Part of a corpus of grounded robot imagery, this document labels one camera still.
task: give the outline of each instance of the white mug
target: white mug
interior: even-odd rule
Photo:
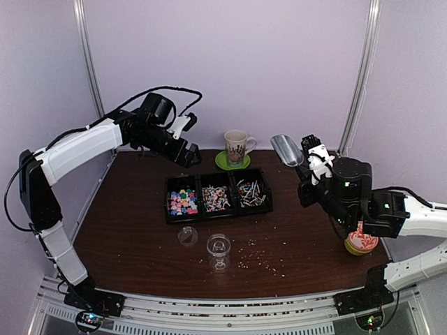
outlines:
[[[253,151],[258,145],[256,138],[248,136],[244,131],[227,131],[224,137],[226,141],[226,158],[228,164],[233,168],[242,166],[245,155]],[[248,141],[254,142],[249,148],[247,148]]]

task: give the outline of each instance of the mug handle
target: mug handle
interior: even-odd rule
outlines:
[[[253,144],[250,148],[245,149],[245,154],[246,154],[246,155],[247,155],[249,152],[252,152],[252,151],[258,146],[258,141],[257,141],[256,138],[254,138],[253,136],[249,136],[249,137],[247,138],[247,143],[248,143],[248,141],[254,141],[254,144]]]

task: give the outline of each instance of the brown table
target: brown table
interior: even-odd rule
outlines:
[[[159,157],[118,154],[75,241],[98,287],[188,298],[303,295],[361,286],[370,267],[388,261],[382,245],[366,256],[349,254],[317,204],[300,206],[298,178],[273,151],[250,155],[272,189],[274,211],[197,223],[198,243],[183,248],[182,225],[165,221],[164,178],[216,172],[217,152],[202,151],[203,163],[188,170]],[[207,263],[206,240],[217,232],[233,241],[224,275],[212,274]]]

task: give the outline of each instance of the black tray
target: black tray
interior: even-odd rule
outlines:
[[[244,180],[244,182],[253,182],[258,180],[261,195],[265,195],[265,201],[262,205],[255,207],[241,206],[241,196],[237,187],[237,184],[241,180]],[[213,187],[227,186],[227,198],[228,202],[230,203],[230,207],[227,207],[222,211],[206,211],[202,187],[207,187],[209,185]],[[196,192],[198,213],[183,214],[180,216],[170,215],[170,207],[168,207],[170,204],[169,194],[173,191],[179,192],[182,189],[186,190],[188,188]],[[265,180],[263,171],[260,168],[254,168],[231,172],[195,174],[175,178],[166,178],[164,208],[166,222],[168,224],[195,223],[199,221],[214,220],[217,218],[230,218],[267,213],[273,210],[273,199],[272,191]]]

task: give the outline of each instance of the green plate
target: green plate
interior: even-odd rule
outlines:
[[[214,161],[216,162],[217,166],[219,166],[222,170],[225,170],[225,171],[247,169],[251,163],[250,156],[245,155],[244,164],[242,164],[242,166],[239,166],[239,167],[229,166],[228,162],[226,160],[226,152],[224,152],[224,151],[219,152]]]

